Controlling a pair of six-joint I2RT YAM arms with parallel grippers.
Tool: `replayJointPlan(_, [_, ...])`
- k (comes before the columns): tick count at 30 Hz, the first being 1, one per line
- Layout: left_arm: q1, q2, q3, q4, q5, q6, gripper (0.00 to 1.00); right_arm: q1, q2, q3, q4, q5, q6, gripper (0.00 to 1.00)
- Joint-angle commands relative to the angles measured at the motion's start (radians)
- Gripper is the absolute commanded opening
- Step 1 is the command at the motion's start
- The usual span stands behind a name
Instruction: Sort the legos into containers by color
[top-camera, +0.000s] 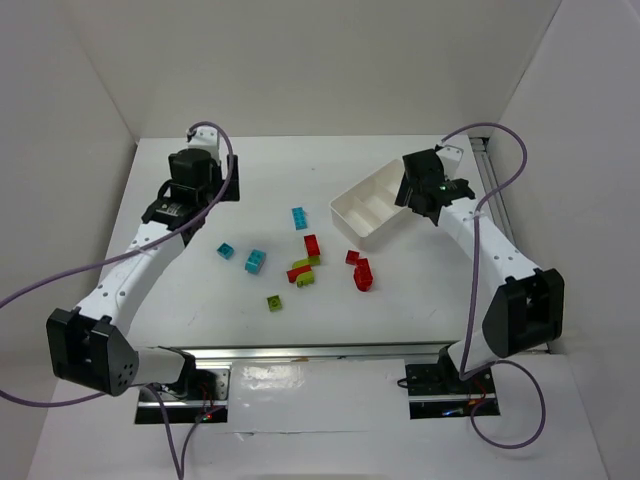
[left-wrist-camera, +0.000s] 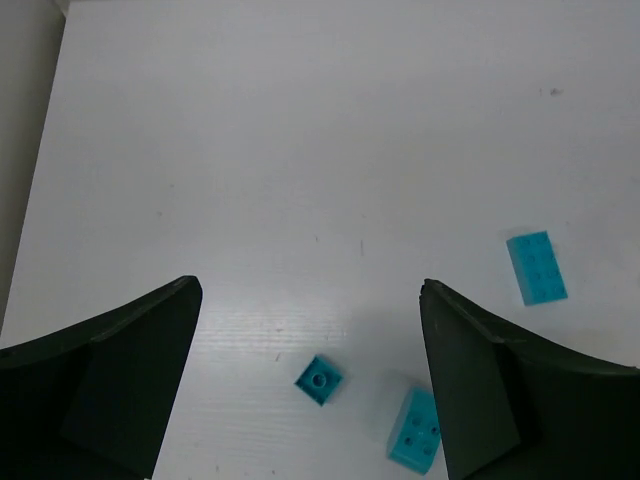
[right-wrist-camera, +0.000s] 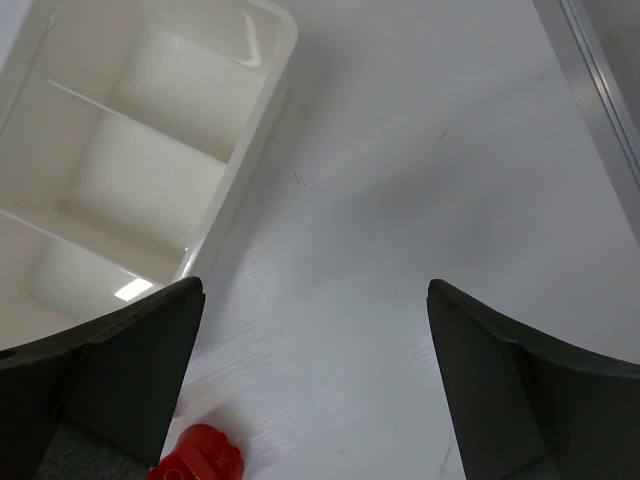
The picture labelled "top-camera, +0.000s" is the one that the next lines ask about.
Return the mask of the long red lego brick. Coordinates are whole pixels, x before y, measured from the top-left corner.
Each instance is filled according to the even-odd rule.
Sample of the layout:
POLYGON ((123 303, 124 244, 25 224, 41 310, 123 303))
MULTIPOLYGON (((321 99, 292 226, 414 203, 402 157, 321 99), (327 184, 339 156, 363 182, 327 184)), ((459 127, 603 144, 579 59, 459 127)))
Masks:
POLYGON ((315 234, 306 235, 304 244, 309 257, 318 257, 321 255, 319 243, 315 234))

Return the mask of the red round lego piece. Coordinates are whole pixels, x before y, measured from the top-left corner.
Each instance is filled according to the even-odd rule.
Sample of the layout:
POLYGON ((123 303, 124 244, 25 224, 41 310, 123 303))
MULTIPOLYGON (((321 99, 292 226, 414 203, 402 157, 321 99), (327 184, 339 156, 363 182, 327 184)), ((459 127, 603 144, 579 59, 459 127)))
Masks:
POLYGON ((373 285, 373 275, 370 269, 364 267, 356 267, 353 274, 354 282, 357 289, 361 292, 367 292, 373 285))

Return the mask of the long green lego brick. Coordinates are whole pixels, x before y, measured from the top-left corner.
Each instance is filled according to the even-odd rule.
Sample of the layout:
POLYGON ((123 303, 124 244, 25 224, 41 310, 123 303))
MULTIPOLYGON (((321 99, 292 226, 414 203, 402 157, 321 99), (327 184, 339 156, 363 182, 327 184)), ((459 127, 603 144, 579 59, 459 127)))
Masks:
POLYGON ((309 256, 306 259, 297 260, 292 264, 293 269, 301 268, 304 266, 317 266, 321 263, 320 256, 309 256))

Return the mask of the small red sloped lego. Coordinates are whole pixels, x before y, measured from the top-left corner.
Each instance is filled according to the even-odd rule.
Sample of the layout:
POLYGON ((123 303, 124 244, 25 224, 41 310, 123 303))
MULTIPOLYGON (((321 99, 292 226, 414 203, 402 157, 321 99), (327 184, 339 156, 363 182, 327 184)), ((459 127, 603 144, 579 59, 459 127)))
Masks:
POLYGON ((355 266, 356 266, 357 270, 369 270, 370 269, 368 259, 364 258, 364 257, 357 259, 355 266))

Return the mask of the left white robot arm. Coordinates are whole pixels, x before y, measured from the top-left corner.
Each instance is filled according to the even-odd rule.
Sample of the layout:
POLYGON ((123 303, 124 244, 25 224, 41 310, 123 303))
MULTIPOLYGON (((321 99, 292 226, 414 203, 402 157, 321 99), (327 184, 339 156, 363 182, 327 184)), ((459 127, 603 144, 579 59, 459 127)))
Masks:
POLYGON ((56 377, 111 396, 156 384, 184 397, 196 384, 193 355, 172 347, 134 347, 127 334, 156 281, 204 225, 205 209, 213 200, 238 200, 238 158, 228 155, 227 173, 201 148, 183 149, 168 161, 170 177, 142 215, 127 259, 73 309, 55 309, 49 316, 56 377))

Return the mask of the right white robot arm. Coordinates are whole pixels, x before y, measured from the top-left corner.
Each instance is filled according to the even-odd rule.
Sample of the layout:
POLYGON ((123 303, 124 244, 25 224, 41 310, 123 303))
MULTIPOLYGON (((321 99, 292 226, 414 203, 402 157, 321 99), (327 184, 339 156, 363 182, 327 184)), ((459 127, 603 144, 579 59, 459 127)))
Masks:
POLYGON ((461 375, 477 374, 497 360, 560 337, 565 282, 557 270, 541 269, 516 249, 478 209, 467 180, 446 175, 443 151, 428 149, 402 157, 404 175, 395 204, 446 231, 474 262, 473 299, 480 282, 492 294, 478 326, 438 355, 432 379, 460 393, 461 375))

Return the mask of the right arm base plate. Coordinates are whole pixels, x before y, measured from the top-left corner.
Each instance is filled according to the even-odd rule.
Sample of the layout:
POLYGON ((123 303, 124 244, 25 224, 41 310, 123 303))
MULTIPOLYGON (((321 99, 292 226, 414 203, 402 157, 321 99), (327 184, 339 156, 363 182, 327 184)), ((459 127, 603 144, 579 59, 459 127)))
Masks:
POLYGON ((489 369, 461 382, 457 376, 445 381, 435 364, 407 364, 396 384, 408 394, 412 420, 469 417, 474 408, 478 416, 500 415, 489 369))

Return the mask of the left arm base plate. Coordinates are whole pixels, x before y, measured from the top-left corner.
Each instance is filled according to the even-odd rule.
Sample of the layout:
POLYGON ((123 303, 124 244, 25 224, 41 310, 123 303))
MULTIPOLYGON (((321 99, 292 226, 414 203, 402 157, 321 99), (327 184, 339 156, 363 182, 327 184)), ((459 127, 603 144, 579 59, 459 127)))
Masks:
POLYGON ((223 424, 228 421, 228 398, 231 363, 202 361, 188 380, 187 389, 176 393, 162 385, 158 394, 163 400, 171 425, 193 424, 204 415, 203 424, 223 424))

